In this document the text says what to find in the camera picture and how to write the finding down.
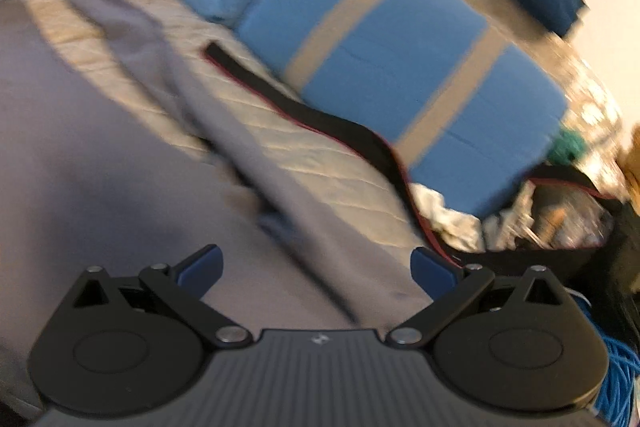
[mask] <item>green object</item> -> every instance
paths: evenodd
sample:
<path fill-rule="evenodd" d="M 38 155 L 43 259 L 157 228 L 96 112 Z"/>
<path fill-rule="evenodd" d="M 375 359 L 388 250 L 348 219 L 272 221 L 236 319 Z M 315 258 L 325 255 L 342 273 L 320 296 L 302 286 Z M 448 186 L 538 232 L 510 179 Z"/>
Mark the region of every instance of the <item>green object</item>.
<path fill-rule="evenodd" d="M 571 165 L 587 152 L 587 142 L 582 135 L 572 129 L 562 127 L 546 156 L 552 165 Z"/>

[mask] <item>blue cable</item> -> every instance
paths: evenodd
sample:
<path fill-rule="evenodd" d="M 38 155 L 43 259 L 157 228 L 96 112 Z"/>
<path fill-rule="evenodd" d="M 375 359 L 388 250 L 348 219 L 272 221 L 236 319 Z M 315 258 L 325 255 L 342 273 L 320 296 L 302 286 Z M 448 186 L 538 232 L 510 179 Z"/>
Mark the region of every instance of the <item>blue cable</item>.
<path fill-rule="evenodd" d="M 635 381 L 640 375 L 640 357 L 627 346 L 607 335 L 591 318 L 587 303 L 575 299 L 596 331 L 602 337 L 609 353 L 609 370 L 602 382 L 594 407 L 611 427 L 629 427 L 635 400 Z"/>

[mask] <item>white quilted blanket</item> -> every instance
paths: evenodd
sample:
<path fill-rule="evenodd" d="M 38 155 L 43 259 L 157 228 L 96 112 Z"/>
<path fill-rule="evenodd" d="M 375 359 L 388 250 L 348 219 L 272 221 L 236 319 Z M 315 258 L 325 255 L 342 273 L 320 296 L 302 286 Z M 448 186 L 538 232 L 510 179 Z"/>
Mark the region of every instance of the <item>white quilted blanket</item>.
<path fill-rule="evenodd" d="M 245 67 L 269 78 L 268 72 L 234 39 L 231 31 L 204 22 L 180 0 L 128 1 L 162 23 L 166 36 L 185 57 L 193 73 L 228 105 L 269 157 L 290 171 L 315 197 L 328 203 L 343 220 L 409 266 L 411 251 L 422 242 L 386 179 L 340 143 L 280 117 L 260 98 L 203 60 L 203 48 L 215 40 L 222 42 Z M 130 110 L 166 142 L 194 158 L 202 158 L 203 145 L 181 131 L 119 68 L 99 30 L 80 18 L 65 0 L 26 2 L 50 44 L 88 81 Z"/>

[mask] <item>ribbed black surface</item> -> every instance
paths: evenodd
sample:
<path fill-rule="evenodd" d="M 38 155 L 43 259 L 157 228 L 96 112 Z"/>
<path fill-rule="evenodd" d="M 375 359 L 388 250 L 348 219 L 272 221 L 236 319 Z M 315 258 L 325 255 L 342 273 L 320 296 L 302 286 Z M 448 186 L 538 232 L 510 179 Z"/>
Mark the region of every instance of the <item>ribbed black surface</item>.
<path fill-rule="evenodd" d="M 183 397 L 117 421 L 51 411 L 38 427 L 602 427 L 581 411 L 521 419 L 464 402 L 424 357 L 384 346 L 372 331 L 266 331 L 260 342 L 218 354 Z"/>

